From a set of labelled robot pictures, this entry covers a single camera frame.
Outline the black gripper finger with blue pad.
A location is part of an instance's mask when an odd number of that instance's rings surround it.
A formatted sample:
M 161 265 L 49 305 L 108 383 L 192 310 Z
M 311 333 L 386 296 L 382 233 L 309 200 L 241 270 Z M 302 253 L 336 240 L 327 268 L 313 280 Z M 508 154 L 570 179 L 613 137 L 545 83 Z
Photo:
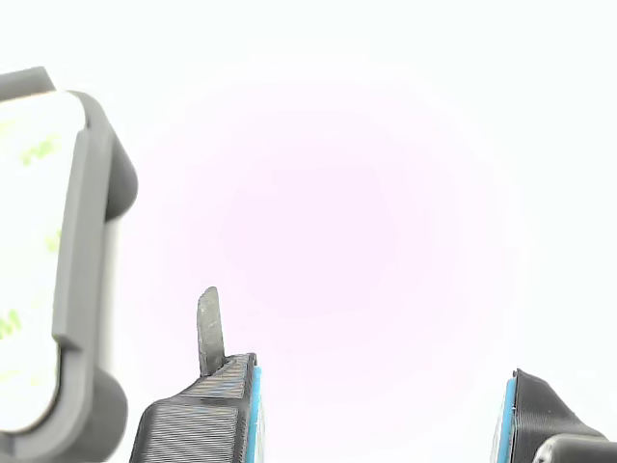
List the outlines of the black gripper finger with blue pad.
M 616 443 L 585 424 L 547 381 L 518 368 L 506 383 L 490 460 L 612 463 Z

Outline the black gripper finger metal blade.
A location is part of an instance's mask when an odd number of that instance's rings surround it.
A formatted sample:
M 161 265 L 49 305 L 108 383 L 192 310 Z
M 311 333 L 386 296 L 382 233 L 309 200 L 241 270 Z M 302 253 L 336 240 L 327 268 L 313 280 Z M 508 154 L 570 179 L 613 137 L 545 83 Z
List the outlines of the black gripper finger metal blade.
M 219 294 L 208 288 L 197 309 L 200 376 L 157 400 L 139 422 L 130 460 L 142 463 L 261 463 L 264 417 L 254 353 L 226 355 Z

